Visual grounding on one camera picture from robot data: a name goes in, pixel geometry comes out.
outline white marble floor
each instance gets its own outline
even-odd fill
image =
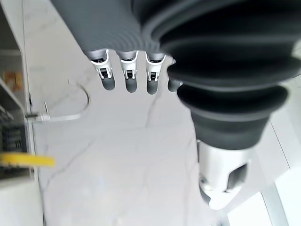
[[[78,121],[34,126],[36,153],[55,157],[40,170],[47,226],[206,226],[287,169],[264,171],[254,157],[249,180],[226,210],[213,211],[198,190],[198,163],[190,112],[167,90],[167,59],[156,95],[146,92],[143,53],[138,90],[126,91],[117,55],[110,52],[116,88],[106,91],[48,0],[25,0],[25,41],[33,110],[48,103],[53,115],[78,111],[85,95],[68,86],[83,84],[91,95]],[[275,134],[259,145],[281,155]],[[264,152],[264,167],[274,153]]]

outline marble vein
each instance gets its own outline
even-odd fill
[[[57,176],[63,174],[64,172],[66,172],[66,170],[79,158],[81,157],[84,153],[86,153],[89,150],[89,147],[96,141],[96,138],[93,138],[86,147],[84,147],[83,149],[81,149],[76,155],[74,155],[63,167],[61,167],[59,170],[57,170],[56,172],[54,172],[50,178],[48,179],[45,187],[42,189],[42,192],[46,192],[50,183],[53,181],[53,179],[55,179]]]
[[[153,115],[154,115],[154,112],[156,110],[156,105],[157,105],[157,102],[158,100],[161,98],[162,96],[162,89],[163,89],[163,86],[166,87],[166,83],[163,84],[163,82],[159,82],[159,87],[158,87],[158,90],[155,94],[155,97],[149,107],[149,110],[148,110],[148,113],[147,113],[147,117],[146,117],[146,122],[145,122],[145,128],[147,129],[150,124],[151,124],[151,121],[152,121],[152,118],[153,118]]]
[[[193,144],[195,144],[196,140],[195,138],[191,138],[190,141],[188,142],[188,144],[185,146],[185,150],[195,150],[195,148],[190,148]],[[191,185],[191,172],[192,169],[194,168],[194,166],[198,163],[198,160],[195,159],[194,163],[192,164],[191,167],[188,166],[188,158],[189,158],[189,154],[190,152],[186,152],[186,159],[184,161],[185,164],[185,171],[186,171],[186,183],[185,183],[185,187],[184,187],[184,200],[183,200],[183,204],[184,204],[184,214],[183,214],[183,226],[187,226],[188,225],[188,211],[189,211],[189,196],[190,196],[190,185]]]

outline robotic hand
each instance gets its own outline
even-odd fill
[[[291,56],[301,38],[301,1],[52,2],[107,90],[115,86],[108,48],[120,57],[129,92],[136,90],[137,50],[147,52],[150,94],[165,54],[176,60],[168,89],[191,110],[200,193],[213,209],[229,203],[270,114],[285,102],[287,91],[278,84],[301,67]]]

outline curved metal rod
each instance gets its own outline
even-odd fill
[[[68,83],[69,83],[69,85],[77,86],[78,88],[80,88],[81,90],[83,90],[85,92],[86,97],[87,97],[87,104],[84,107],[84,109],[78,114],[50,117],[50,120],[49,120],[50,122],[77,120],[77,119],[81,118],[84,113],[86,113],[86,111],[87,111],[87,109],[90,105],[91,98],[90,98],[90,95],[89,95],[88,91],[85,89],[85,87],[83,87],[82,85],[80,85],[77,82],[70,81],[70,80],[68,80]]]

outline yellow handle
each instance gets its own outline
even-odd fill
[[[47,166],[53,167],[55,165],[54,158],[30,155],[27,153],[0,153],[0,165],[11,166]]]

